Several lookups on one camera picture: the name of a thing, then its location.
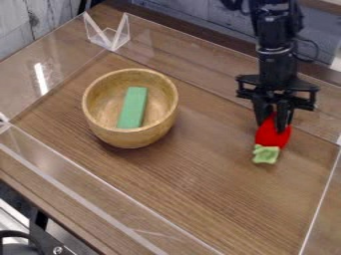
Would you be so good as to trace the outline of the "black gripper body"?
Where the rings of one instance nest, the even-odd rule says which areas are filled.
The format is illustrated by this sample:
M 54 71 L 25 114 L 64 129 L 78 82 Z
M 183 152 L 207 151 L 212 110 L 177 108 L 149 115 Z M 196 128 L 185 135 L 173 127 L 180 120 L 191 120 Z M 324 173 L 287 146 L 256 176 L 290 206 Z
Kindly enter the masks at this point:
M 296 75 L 294 48 L 257 49 L 257 73 L 237 75 L 236 96 L 263 99 L 268 104 L 286 100 L 292 109 L 312 111 L 319 88 Z

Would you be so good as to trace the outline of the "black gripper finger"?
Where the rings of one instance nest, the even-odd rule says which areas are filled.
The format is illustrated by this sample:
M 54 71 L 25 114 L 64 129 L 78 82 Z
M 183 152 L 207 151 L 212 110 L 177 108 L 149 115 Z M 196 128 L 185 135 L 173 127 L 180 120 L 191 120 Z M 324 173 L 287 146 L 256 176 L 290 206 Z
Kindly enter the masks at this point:
M 272 112 L 271 104 L 264 100 L 263 97 L 253 96 L 252 97 L 252 109 L 255 115 L 256 124 L 260 126 L 266 118 L 270 116 Z
M 287 125 L 290 124 L 292 115 L 292 107 L 287 100 L 276 102 L 276 114 L 275 114 L 275 129 L 278 133 L 283 133 Z

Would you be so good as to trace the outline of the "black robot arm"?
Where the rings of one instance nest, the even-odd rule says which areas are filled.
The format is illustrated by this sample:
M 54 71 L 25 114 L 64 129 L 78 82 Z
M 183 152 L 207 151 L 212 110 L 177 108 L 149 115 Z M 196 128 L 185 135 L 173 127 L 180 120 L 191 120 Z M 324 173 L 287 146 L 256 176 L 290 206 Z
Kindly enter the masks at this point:
M 296 0 L 247 0 L 256 38 L 257 73 L 235 77 L 239 98 L 251 100 L 256 124 L 274 116 L 283 133 L 294 110 L 312 111 L 319 87 L 298 77 L 296 34 L 303 28 Z

